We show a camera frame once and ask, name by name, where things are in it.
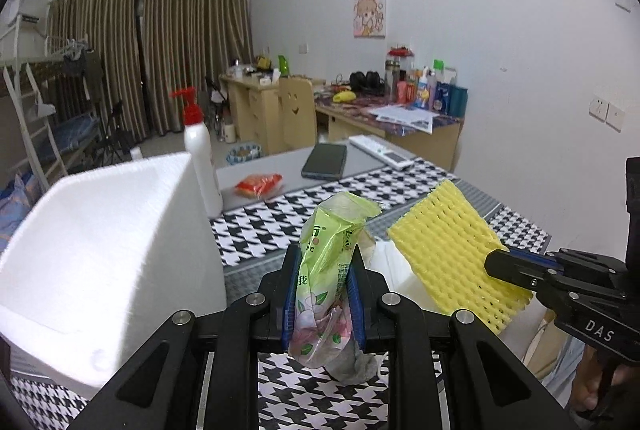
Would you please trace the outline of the white papers on desk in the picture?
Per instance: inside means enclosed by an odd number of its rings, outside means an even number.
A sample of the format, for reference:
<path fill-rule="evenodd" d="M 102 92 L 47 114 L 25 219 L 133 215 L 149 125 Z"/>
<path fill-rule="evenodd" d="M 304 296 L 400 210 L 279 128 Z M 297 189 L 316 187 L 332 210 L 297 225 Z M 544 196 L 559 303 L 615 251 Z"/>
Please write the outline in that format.
<path fill-rule="evenodd" d="M 373 118 L 378 122 L 402 125 L 409 129 L 433 133 L 436 113 L 421 108 L 407 108 L 400 104 L 388 104 L 384 107 L 370 109 Z"/>

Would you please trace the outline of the yellow foam mesh sheet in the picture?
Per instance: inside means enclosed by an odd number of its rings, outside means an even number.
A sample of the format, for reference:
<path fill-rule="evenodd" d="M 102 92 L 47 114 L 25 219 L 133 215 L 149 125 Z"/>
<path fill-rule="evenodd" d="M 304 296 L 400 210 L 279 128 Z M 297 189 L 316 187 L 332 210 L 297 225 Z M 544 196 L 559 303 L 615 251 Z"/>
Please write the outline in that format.
<path fill-rule="evenodd" d="M 468 309 L 498 335 L 533 298 L 488 275 L 488 255 L 506 246 L 453 182 L 440 182 L 387 234 L 440 314 Z"/>

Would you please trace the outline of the orange snack packet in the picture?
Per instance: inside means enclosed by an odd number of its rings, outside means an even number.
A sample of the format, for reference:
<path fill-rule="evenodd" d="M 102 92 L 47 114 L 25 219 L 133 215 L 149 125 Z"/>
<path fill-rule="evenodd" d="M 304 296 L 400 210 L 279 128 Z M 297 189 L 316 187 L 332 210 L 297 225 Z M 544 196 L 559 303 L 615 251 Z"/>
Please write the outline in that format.
<path fill-rule="evenodd" d="M 283 176 L 278 173 L 252 174 L 246 176 L 234 187 L 238 196 L 250 199 L 262 199 L 271 196 L 282 186 Z"/>

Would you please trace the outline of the white bottle red pump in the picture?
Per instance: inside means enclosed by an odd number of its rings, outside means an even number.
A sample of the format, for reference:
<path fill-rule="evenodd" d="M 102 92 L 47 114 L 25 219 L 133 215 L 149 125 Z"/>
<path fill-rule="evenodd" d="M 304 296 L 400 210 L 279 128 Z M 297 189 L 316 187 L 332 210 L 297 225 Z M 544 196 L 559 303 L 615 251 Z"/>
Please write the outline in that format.
<path fill-rule="evenodd" d="M 184 147 L 191 155 L 207 216 L 214 219 L 221 215 L 224 199 L 218 184 L 212 141 L 204 121 L 204 112 L 196 102 L 198 92 L 195 87 L 187 87 L 174 90 L 170 96 L 183 99 Z"/>

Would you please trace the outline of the yellow object on desk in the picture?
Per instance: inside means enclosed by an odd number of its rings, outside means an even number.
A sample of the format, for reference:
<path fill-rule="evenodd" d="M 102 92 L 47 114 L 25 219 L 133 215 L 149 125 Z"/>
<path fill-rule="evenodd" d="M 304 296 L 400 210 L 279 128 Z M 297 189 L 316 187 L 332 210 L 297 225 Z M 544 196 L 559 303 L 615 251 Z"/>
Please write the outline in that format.
<path fill-rule="evenodd" d="M 351 90 L 341 90 L 341 92 L 335 93 L 332 97 L 332 101 L 335 104 L 346 104 L 346 102 L 352 102 L 357 98 L 357 95 Z"/>

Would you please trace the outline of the light wooden desk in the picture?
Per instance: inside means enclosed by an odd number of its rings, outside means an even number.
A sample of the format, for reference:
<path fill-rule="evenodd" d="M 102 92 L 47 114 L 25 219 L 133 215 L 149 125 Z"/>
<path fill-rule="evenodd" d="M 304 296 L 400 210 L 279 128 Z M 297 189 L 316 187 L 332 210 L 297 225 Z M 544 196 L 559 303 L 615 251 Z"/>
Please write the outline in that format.
<path fill-rule="evenodd" d="M 231 116 L 236 135 L 243 142 L 256 142 L 267 155 L 292 151 L 285 147 L 281 123 L 279 83 L 262 85 L 257 78 L 231 78 L 227 83 Z M 398 124 L 376 121 L 370 109 L 383 107 L 383 97 L 358 97 L 346 104 L 335 104 L 329 86 L 314 85 L 317 132 L 326 132 L 331 142 L 344 141 L 352 135 L 375 135 L 415 155 L 451 170 L 456 163 L 458 140 L 463 121 L 439 116 L 434 119 L 432 134 Z"/>

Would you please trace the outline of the black folding chair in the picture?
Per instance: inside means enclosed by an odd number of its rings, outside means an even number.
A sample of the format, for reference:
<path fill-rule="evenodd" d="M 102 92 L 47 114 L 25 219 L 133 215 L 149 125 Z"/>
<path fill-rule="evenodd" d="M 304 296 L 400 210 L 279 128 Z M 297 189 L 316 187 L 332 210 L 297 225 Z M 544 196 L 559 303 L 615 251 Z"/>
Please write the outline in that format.
<path fill-rule="evenodd" d="M 94 169 L 125 161 L 130 145 L 127 132 L 122 127 L 123 114 L 124 103 L 121 100 L 116 101 L 108 112 L 106 123 L 100 124 L 99 136 L 92 152 Z"/>

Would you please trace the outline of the pet food bowl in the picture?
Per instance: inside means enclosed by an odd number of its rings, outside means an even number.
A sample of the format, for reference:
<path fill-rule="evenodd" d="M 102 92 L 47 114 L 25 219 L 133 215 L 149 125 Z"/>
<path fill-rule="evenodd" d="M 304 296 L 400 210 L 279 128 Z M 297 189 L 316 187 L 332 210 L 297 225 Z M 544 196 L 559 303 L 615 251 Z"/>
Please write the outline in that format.
<path fill-rule="evenodd" d="M 233 147 L 226 156 L 229 165 L 259 159 L 262 156 L 262 146 L 256 143 L 244 143 Z"/>

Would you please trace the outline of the blue checked quilt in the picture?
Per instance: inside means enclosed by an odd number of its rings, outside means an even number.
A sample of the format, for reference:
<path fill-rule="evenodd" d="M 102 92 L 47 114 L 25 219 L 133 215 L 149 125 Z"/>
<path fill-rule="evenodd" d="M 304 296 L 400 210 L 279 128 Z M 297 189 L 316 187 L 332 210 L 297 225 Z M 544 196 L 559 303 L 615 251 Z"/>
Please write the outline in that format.
<path fill-rule="evenodd" d="M 31 171 L 16 174 L 1 190 L 0 253 L 9 245 L 13 234 L 41 196 L 39 181 Z"/>

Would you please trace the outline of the wooden smiley chair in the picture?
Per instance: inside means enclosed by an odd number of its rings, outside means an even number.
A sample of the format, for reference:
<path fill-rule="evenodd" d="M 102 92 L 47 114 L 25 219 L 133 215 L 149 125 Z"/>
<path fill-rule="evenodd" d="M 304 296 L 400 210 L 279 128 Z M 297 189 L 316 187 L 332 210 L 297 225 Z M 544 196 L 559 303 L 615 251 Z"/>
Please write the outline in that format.
<path fill-rule="evenodd" d="M 311 81 L 308 78 L 281 78 L 279 94 L 285 147 L 294 150 L 316 145 L 317 116 Z"/>

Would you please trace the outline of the green floral plastic bag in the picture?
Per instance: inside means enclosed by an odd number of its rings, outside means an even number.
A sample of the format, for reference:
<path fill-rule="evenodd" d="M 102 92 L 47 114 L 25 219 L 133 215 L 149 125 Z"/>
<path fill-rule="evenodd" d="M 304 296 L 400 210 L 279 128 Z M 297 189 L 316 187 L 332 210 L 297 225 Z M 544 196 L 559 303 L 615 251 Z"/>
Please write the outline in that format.
<path fill-rule="evenodd" d="M 309 369 L 324 369 L 340 384 L 373 379 L 378 359 L 356 340 L 347 277 L 360 242 L 371 245 L 367 220 L 381 208 L 370 199 L 341 191 L 322 201 L 300 234 L 293 330 L 288 354 Z"/>

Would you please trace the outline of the white metal bunk bed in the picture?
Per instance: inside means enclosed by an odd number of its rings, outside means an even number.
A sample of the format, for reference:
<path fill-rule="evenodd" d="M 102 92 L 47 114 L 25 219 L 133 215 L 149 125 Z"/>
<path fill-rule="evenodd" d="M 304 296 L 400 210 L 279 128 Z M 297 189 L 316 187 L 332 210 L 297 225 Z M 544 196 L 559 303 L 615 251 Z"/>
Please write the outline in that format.
<path fill-rule="evenodd" d="M 44 43 L 50 43 L 50 36 L 39 30 L 38 24 L 37 17 L 22 12 L 11 19 L 1 38 L 12 41 L 13 56 L 2 61 L 1 76 L 26 153 L 13 170 L 31 171 L 40 188 L 46 191 L 88 155 L 100 139 L 100 127 L 94 111 L 56 121 L 56 108 L 48 96 L 49 85 L 62 78 L 66 64 L 76 67 L 86 59 L 89 44 L 85 38 L 66 38 L 55 52 L 46 48 L 40 57 L 24 56 L 21 54 L 24 30 L 31 28 Z"/>

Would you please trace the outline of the white foam box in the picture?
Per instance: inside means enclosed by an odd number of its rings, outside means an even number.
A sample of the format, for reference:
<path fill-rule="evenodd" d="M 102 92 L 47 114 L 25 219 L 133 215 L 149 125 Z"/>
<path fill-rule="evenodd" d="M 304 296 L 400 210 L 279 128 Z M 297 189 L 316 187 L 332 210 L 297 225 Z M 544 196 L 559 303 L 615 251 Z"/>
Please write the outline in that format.
<path fill-rule="evenodd" d="M 1 258 L 2 336 L 83 398 L 175 312 L 226 305 L 224 265 L 187 153 L 61 179 Z"/>

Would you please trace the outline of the dark teal box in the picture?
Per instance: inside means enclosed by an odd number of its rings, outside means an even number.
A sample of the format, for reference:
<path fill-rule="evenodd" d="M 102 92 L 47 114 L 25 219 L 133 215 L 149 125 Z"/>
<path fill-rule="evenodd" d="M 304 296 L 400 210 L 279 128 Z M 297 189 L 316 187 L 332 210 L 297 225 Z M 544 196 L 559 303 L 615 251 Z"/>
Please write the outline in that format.
<path fill-rule="evenodd" d="M 455 118 L 464 118 L 469 92 L 465 87 L 451 85 L 449 87 L 448 115 Z"/>

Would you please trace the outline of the pink cartoon wall picture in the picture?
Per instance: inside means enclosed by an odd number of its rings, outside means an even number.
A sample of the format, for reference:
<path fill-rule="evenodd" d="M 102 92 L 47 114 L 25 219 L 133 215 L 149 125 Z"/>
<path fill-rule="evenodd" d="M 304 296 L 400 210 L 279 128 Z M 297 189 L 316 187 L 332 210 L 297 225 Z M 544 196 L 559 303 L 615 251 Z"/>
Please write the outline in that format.
<path fill-rule="evenodd" d="M 355 38 L 386 37 L 386 0 L 355 0 L 352 10 Z"/>

